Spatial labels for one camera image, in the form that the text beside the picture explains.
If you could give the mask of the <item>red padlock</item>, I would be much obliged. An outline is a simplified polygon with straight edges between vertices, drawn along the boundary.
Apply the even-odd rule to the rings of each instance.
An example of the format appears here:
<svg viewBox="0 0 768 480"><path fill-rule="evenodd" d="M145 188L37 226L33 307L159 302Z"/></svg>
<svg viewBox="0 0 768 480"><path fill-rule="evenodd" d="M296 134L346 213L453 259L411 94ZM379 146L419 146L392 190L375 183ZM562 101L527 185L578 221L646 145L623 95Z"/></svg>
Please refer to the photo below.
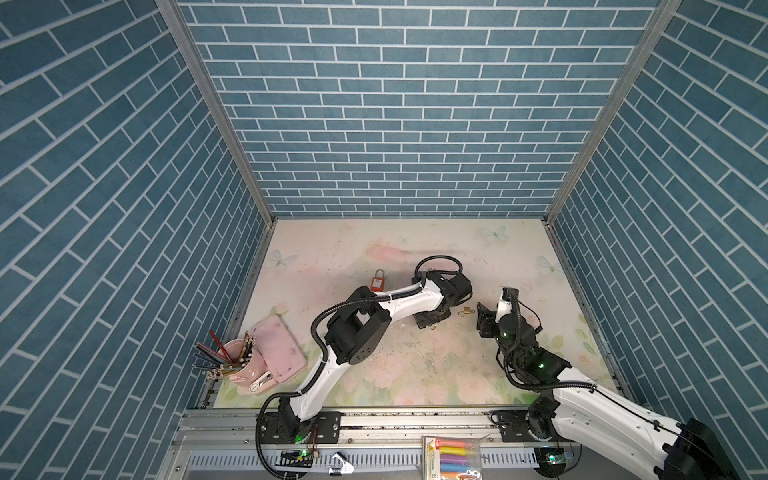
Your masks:
<svg viewBox="0 0 768 480"><path fill-rule="evenodd" d="M386 273L383 269L377 269L373 275L370 284L370 290L374 293L383 292L385 290Z"/></svg>

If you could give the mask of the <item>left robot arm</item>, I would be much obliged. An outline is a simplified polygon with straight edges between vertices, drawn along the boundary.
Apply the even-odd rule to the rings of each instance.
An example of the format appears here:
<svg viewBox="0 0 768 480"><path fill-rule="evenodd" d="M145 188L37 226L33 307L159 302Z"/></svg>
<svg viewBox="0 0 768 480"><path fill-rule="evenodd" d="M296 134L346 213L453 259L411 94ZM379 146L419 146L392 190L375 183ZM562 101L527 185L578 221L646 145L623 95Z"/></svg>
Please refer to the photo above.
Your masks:
<svg viewBox="0 0 768 480"><path fill-rule="evenodd" d="M320 358L312 373L298 390L267 397L260 411L276 403L285 424L309 422L346 371L375 352L392 324L409 317L426 326L439 323L471 295L471 281L459 270L417 271L411 285L387 292L358 288L313 320L310 334Z"/></svg>

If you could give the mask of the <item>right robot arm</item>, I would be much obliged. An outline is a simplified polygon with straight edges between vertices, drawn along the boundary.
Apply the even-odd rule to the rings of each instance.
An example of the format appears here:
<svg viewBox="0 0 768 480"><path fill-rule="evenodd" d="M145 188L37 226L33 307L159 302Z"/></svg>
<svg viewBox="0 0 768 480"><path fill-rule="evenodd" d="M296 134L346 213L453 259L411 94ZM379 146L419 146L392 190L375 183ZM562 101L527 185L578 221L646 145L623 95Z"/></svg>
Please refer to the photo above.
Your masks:
<svg viewBox="0 0 768 480"><path fill-rule="evenodd" d="M514 296L491 310L477 306L476 328L497 345L507 381L537 393L526 422L541 441L575 441L640 479L735 479L738 474L714 432L695 418L675 420L599 386L541 347L539 327Z"/></svg>

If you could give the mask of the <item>marker pack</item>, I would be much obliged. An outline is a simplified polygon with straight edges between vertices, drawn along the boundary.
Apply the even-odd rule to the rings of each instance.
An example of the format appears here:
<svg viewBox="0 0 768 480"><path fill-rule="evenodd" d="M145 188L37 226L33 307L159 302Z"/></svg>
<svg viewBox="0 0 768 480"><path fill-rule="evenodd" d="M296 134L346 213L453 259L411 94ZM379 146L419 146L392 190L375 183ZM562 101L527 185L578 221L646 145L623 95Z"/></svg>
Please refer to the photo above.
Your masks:
<svg viewBox="0 0 768 480"><path fill-rule="evenodd" d="M480 444L474 439L427 436L422 440L425 480L480 480Z"/></svg>

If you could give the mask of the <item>pink pencil case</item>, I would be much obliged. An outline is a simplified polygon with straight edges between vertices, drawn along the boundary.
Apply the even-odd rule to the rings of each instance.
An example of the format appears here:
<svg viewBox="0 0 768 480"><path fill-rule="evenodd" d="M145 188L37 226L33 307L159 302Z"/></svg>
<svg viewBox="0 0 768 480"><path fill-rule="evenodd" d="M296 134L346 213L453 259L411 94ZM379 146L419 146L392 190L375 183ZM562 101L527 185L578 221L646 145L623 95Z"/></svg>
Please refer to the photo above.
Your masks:
<svg viewBox="0 0 768 480"><path fill-rule="evenodd" d="M257 323L242 338L224 345L240 369L228 376L241 395L260 395L286 384L307 367L307 360L282 318Z"/></svg>

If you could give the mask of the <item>metal binder clip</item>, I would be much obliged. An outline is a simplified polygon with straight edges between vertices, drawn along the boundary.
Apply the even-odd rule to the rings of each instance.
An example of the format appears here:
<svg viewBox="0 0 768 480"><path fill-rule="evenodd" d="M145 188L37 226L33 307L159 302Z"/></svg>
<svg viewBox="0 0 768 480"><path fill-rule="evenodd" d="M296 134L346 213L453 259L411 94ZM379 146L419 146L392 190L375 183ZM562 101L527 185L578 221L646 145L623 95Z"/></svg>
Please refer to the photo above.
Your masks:
<svg viewBox="0 0 768 480"><path fill-rule="evenodd" d="M328 473L330 476L351 475L355 471L354 465L342 452L335 452L331 457Z"/></svg>

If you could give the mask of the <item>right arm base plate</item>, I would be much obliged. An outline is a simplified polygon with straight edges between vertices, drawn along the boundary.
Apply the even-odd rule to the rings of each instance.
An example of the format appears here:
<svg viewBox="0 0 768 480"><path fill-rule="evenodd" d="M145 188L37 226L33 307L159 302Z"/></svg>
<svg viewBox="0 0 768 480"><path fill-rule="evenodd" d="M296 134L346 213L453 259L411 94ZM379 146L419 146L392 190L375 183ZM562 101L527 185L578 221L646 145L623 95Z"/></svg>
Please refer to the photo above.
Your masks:
<svg viewBox="0 0 768 480"><path fill-rule="evenodd" d="M488 420L498 430L503 443L562 443L570 439L560 436L549 428L547 433L536 433L528 419L526 408L492 410L486 414Z"/></svg>

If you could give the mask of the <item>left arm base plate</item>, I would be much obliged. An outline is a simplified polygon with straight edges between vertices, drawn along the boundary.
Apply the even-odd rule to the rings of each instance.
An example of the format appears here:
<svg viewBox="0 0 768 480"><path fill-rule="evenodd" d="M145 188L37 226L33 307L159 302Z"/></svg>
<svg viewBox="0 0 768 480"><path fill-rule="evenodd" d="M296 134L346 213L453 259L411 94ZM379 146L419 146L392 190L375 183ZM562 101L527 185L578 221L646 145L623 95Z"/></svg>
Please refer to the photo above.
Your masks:
<svg viewBox="0 0 768 480"><path fill-rule="evenodd" d="M262 444L336 444L341 428L341 413L321 411L309 420L299 420L286 412L267 412L257 421Z"/></svg>

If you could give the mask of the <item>aluminium front rail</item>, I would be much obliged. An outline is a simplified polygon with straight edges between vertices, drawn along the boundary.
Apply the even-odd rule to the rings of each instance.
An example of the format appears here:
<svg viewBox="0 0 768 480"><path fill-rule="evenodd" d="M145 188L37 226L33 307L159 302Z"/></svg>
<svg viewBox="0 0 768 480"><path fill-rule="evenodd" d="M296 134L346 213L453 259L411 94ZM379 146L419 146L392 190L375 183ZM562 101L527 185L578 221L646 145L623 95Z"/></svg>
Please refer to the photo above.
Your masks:
<svg viewBox="0 0 768 480"><path fill-rule="evenodd" d="M336 444L271 444L268 447L334 445L405 447L419 445L426 436L479 439L490 446L519 444L544 446L546 443L503 443L486 414L492 410L524 408L485 407L330 407L323 411L341 413L341 428ZM234 450L254 446L257 433L256 409L193 409L182 416L172 445L178 449Z"/></svg>

